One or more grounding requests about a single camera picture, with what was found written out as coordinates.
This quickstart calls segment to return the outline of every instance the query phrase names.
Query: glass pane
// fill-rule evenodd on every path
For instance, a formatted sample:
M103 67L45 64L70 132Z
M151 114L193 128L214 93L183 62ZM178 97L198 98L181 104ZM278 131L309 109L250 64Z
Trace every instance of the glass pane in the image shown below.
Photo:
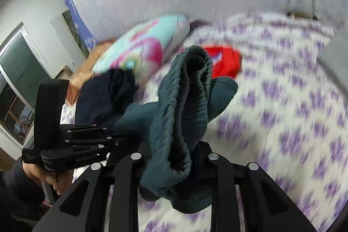
M18 92L34 108L40 81L50 77L21 33L0 56L0 64Z
M17 97L1 73L0 120L6 130L22 145L34 121L34 113Z

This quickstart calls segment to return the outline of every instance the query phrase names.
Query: black sleeve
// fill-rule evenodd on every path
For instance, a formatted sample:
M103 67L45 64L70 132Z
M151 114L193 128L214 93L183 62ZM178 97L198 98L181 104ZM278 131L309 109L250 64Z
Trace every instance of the black sleeve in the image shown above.
M0 186L26 205L39 206L45 200L42 187L25 174L22 157L17 159L11 170L0 172Z

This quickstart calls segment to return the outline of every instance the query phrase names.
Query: colorful pillow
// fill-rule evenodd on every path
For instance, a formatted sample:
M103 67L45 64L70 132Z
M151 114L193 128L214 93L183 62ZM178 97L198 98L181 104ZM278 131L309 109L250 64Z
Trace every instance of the colorful pillow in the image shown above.
M135 26L95 63L93 72L112 68L132 70L137 85L145 83L168 59L190 31L182 15L168 15Z

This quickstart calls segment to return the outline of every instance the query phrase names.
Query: red fabric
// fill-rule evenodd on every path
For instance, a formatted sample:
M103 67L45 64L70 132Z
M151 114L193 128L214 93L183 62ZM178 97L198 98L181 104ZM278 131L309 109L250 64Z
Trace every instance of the red fabric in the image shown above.
M241 55L232 47L204 47L213 60L213 76L228 76L233 79L241 71Z

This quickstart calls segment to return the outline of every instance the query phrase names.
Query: teal cloth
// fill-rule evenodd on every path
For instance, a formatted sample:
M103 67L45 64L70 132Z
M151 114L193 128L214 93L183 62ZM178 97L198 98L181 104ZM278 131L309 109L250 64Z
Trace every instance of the teal cloth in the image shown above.
M190 153L208 122L224 111L238 90L229 77L211 79L212 69L213 62L202 47L185 49L163 78L158 102L132 103L115 123L117 133L134 133L149 142L152 158L140 185L172 204L179 196L175 185L190 173ZM201 202L200 206L203 209L209 204Z

